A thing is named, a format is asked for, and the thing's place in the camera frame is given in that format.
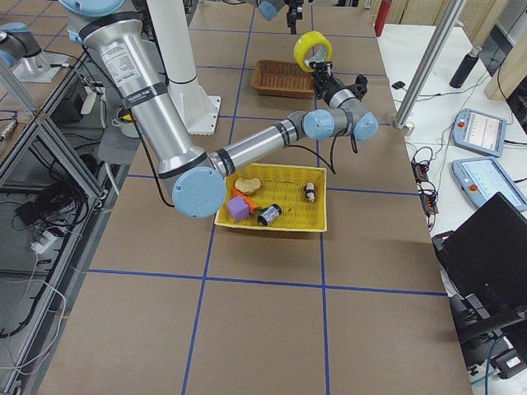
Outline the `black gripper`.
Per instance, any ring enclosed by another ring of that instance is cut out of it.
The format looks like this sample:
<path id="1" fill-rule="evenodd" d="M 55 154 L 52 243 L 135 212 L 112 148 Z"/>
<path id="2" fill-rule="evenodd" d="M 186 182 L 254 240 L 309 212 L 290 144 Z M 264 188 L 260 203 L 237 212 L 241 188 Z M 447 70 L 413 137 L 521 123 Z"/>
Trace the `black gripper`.
<path id="1" fill-rule="evenodd" d="M 286 0 L 287 19 L 289 20 L 289 28 L 292 35 L 296 34 L 296 21 L 303 19 L 303 0 Z"/>
<path id="2" fill-rule="evenodd" d="M 346 86 L 333 75 L 333 63 L 327 62 L 309 62 L 308 66 L 313 71 L 312 81 L 316 98 L 323 100 L 327 105 L 331 99 Z"/>

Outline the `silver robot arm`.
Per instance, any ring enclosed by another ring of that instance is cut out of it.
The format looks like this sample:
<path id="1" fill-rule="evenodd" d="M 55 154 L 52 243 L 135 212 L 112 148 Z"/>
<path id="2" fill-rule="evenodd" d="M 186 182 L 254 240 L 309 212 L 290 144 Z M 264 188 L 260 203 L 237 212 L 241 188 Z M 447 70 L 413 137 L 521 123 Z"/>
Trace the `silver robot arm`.
<path id="1" fill-rule="evenodd" d="M 132 112 L 159 160 L 157 174 L 171 191 L 175 209 L 193 218 L 214 215 L 226 199 L 226 177 L 304 137 L 320 140 L 375 135 L 379 123 L 361 99 L 363 76 L 346 86 L 331 72 L 332 46 L 318 31 L 303 34 L 293 56 L 311 73 L 327 109 L 297 111 L 239 142 L 207 153 L 190 139 L 166 84 L 141 40 L 142 22 L 130 1 L 64 1 L 70 39 L 95 51 L 125 108 Z"/>
<path id="2" fill-rule="evenodd" d="M 303 1 L 247 1 L 247 3 L 257 8 L 267 21 L 271 21 L 279 11 L 287 7 L 287 28 L 292 35 L 297 34 L 296 22 L 303 19 Z M 13 67 L 22 58 L 33 58 L 41 52 L 40 45 L 23 23 L 1 26 L 1 63 L 4 66 Z"/>

